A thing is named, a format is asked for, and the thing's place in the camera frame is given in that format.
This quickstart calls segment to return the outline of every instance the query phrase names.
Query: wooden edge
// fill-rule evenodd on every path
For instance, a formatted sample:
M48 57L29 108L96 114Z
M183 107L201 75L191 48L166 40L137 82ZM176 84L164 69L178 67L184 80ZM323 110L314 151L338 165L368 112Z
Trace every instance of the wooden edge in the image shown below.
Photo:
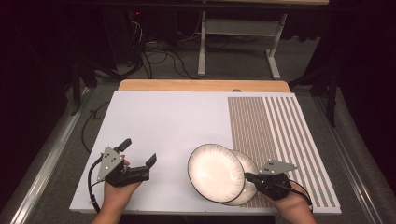
M126 79L119 91L266 91L290 92L287 82L280 80L179 80Z

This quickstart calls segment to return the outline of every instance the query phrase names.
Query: table leg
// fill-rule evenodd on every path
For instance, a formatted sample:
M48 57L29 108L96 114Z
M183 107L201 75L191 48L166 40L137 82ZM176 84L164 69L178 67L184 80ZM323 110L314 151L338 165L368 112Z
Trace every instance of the table leg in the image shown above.
M266 56L267 56L268 63L270 65L273 79L280 79L280 74L279 74L279 71L277 70L274 55L276 52L277 45L279 44L280 36L282 35L283 27L285 26L287 17L288 17L288 14L282 14L280 21L279 21L279 25L277 26L277 29L276 29L273 46L271 49L268 49L266 51Z

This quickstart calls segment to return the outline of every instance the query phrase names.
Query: black curtain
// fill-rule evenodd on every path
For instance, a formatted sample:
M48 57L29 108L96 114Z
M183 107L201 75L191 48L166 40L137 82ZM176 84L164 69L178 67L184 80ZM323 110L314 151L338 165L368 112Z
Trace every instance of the black curtain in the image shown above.
M44 4L0 3L0 210L67 104L71 64L57 26L56 12Z

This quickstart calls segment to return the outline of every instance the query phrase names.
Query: gray floor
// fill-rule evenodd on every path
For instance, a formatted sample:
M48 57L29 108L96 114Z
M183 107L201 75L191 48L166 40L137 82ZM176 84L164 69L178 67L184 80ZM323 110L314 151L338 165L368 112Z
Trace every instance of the gray floor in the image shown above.
M266 40L253 43L232 41L233 43L224 48L217 49L223 45L224 42L221 41L221 39L216 39L216 41L212 40L208 43L211 48L207 50L205 79L271 79L262 47ZM317 43L318 41L300 43L297 39L280 42L276 52L276 62L282 79L291 81L304 73ZM174 50L183 60L189 75L195 77L199 48L193 44L193 42L189 42L188 45L180 45ZM163 53L164 48L154 49L155 53L153 50L147 52L148 59L151 61L153 78L185 78L183 76L186 75L186 72L182 69L181 61L170 50L171 47L167 47L167 49L170 55L167 55L166 58L166 54ZM125 69L125 66L120 65L121 72ZM147 78L147 72L142 68L129 78ZM110 100L112 92L117 87L118 83L113 80L99 79L98 87L86 94L89 98L80 109L80 117L76 126L70 133L68 141L65 142L63 153L51 173L48 185L41 197L37 198L36 206L26 223L91 222L94 215L71 212L68 209L89 157L89 153L81 142L81 131L90 115L89 111ZM334 184L343 211L340 216L317 215L318 223L396 223L393 213L396 211L393 192L389 189L385 178L378 171L361 141L353 120L347 112L342 94L339 91L337 95L335 111L337 127L331 128L323 116L324 104L322 102L326 99L312 98L307 91L308 88L300 87L293 91L301 104L308 127ZM18 211L40 168L57 144L56 141L62 138L64 129L69 125L70 109L71 106L65 111L58 126L35 158L31 169L16 189L6 209L3 210L0 215L0 223L10 223ZM105 114L106 108L104 107L99 110L98 117L103 118ZM101 119L89 120L84 132L84 139L88 147L93 145L101 121ZM187 221L182 217L134 217L133 219L134 223L186 223ZM210 221L230 222L226 217ZM263 223L263 220L262 217L249 217L244 218L243 222ZM276 223L286 222L281 217L276 217Z

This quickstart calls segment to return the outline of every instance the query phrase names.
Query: striped pattern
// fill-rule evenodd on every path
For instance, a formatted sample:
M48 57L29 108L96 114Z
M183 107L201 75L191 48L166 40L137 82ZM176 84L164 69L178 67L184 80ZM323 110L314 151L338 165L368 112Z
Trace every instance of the striped pattern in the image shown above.
M295 96L229 97L233 149L259 168L269 160L296 164L289 179L306 187L314 207L339 207L331 181ZM244 207L270 207L257 194Z

